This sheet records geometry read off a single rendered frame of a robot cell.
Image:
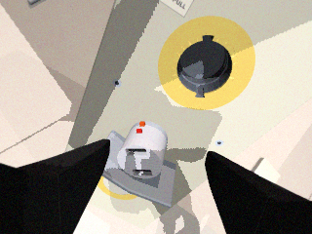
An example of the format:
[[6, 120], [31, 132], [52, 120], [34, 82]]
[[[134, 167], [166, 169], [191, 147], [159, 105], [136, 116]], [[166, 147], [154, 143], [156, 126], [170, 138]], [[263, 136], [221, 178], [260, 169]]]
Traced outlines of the small grey cylinder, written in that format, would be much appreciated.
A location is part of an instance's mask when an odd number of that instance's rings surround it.
[[39, 1], [39, 0], [27, 0], [27, 2], [28, 2], [30, 5], [32, 5], [33, 3], [37, 2], [37, 1]]

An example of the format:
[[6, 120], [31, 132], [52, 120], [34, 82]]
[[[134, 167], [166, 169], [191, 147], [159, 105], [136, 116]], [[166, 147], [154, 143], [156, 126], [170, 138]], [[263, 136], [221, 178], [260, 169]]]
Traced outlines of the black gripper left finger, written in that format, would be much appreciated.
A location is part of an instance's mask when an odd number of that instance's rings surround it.
[[73, 234], [109, 152], [101, 139], [17, 168], [0, 163], [0, 234]]

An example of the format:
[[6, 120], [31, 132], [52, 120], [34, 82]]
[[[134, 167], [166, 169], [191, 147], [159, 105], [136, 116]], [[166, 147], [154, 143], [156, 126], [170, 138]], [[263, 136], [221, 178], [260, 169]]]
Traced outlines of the white and grey cylinder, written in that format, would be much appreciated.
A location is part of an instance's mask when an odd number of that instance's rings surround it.
[[127, 174], [153, 178], [163, 167], [168, 136], [165, 130], [149, 121], [134, 124], [117, 156], [118, 164]]

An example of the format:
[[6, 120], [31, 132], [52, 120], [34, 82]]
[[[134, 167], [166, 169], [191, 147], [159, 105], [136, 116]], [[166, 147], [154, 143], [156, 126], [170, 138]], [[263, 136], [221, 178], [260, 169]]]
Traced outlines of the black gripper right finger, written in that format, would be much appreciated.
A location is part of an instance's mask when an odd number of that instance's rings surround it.
[[312, 201], [214, 151], [205, 168], [226, 234], [312, 234]]

